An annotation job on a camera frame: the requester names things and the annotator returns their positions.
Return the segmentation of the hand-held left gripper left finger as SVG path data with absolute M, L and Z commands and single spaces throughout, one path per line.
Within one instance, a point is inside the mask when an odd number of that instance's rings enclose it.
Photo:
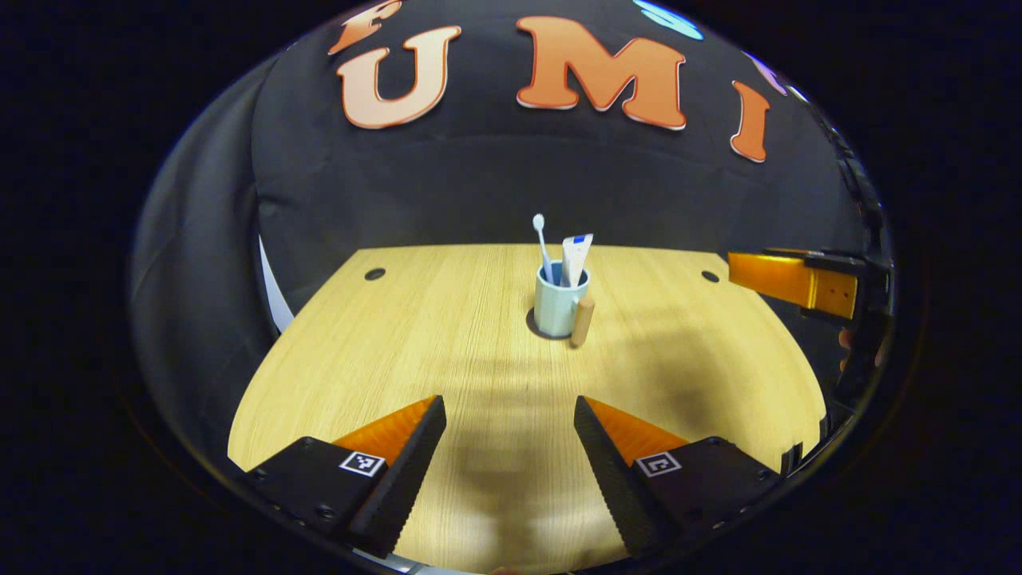
M 264 502 L 337 543 L 394 552 L 446 429 L 442 396 L 332 442 L 300 437 L 244 475 Z

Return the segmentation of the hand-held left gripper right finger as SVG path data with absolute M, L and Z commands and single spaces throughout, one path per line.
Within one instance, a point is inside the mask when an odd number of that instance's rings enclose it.
M 577 397 L 573 425 L 635 559 L 694 549 L 782 481 L 781 474 L 719 436 L 690 442 L 588 396 Z

